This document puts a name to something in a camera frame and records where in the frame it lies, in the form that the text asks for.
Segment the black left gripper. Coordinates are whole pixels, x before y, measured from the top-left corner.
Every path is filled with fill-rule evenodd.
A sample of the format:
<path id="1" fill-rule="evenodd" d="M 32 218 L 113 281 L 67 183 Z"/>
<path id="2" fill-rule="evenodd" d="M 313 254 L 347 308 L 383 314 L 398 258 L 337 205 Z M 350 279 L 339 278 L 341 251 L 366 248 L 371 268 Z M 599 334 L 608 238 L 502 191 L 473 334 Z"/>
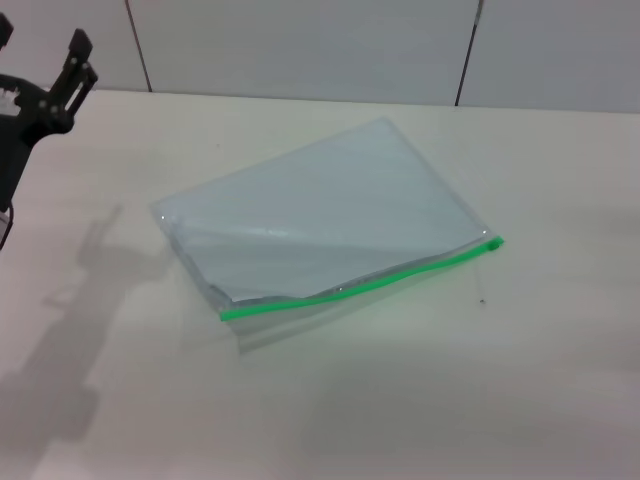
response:
<path id="1" fill-rule="evenodd" d="M 0 13 L 0 49 L 9 42 L 13 25 Z M 98 75 L 89 62 L 93 44 L 76 29 L 68 55 L 53 86 L 46 91 L 29 81 L 1 76 L 1 92 L 14 94 L 19 111 L 1 114 L 1 247 L 14 224 L 13 196 L 34 146 L 44 137 L 67 133 L 75 115 L 95 86 Z"/>

